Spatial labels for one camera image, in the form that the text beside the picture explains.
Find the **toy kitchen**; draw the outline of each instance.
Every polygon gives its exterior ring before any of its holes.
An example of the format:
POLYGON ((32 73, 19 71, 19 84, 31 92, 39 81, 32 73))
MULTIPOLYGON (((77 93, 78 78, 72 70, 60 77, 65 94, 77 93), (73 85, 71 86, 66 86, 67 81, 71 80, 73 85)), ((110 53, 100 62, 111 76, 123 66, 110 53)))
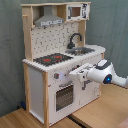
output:
POLYGON ((85 43, 90 2, 22 4, 26 110, 46 127, 91 103, 101 85, 72 79, 86 63, 97 64, 105 48, 85 43))

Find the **cabinet door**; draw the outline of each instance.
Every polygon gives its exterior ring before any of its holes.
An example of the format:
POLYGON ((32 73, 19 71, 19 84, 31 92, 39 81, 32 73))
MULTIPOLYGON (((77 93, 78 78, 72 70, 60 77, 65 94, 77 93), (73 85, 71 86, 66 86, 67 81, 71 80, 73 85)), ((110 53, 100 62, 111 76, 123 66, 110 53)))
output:
MULTIPOLYGON (((82 65, 86 63, 97 64, 102 59, 102 54, 90 57, 82 61, 82 65)), ((100 85, 93 81, 81 83, 80 106, 84 106, 99 97, 100 85)))
POLYGON ((86 86, 84 86, 84 82, 81 83, 80 107, 99 97, 99 86, 100 85, 95 82, 90 82, 86 84, 86 86))

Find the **white robot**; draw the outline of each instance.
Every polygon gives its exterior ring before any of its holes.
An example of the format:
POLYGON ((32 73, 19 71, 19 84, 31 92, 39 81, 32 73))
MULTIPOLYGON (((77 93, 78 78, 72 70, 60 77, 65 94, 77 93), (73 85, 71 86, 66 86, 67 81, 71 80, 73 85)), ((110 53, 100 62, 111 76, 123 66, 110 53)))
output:
POLYGON ((97 65, 86 63, 71 71, 69 77, 80 82, 90 80, 100 84, 116 84, 128 88, 128 77, 125 79, 117 76, 113 64, 105 59, 101 60, 97 65))

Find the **oven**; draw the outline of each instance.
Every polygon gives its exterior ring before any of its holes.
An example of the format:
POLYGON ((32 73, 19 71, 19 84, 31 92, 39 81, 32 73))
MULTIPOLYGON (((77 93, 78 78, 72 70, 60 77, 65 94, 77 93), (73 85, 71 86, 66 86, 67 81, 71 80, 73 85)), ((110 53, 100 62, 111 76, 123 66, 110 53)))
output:
POLYGON ((49 88, 50 125, 79 108, 80 83, 68 80, 51 85, 49 88))

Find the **wooden table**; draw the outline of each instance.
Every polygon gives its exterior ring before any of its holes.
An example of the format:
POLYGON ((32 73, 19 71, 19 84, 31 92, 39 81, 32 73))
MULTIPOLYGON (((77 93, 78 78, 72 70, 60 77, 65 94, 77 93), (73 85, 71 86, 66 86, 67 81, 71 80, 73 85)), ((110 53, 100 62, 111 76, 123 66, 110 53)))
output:
MULTIPOLYGON (((0 128, 44 128, 32 115, 19 109, 0 118, 0 128)), ((81 128, 69 118, 64 118, 50 128, 81 128)))
POLYGON ((102 85, 99 99, 74 112, 71 117, 87 128, 115 128, 128 118, 128 90, 102 85))

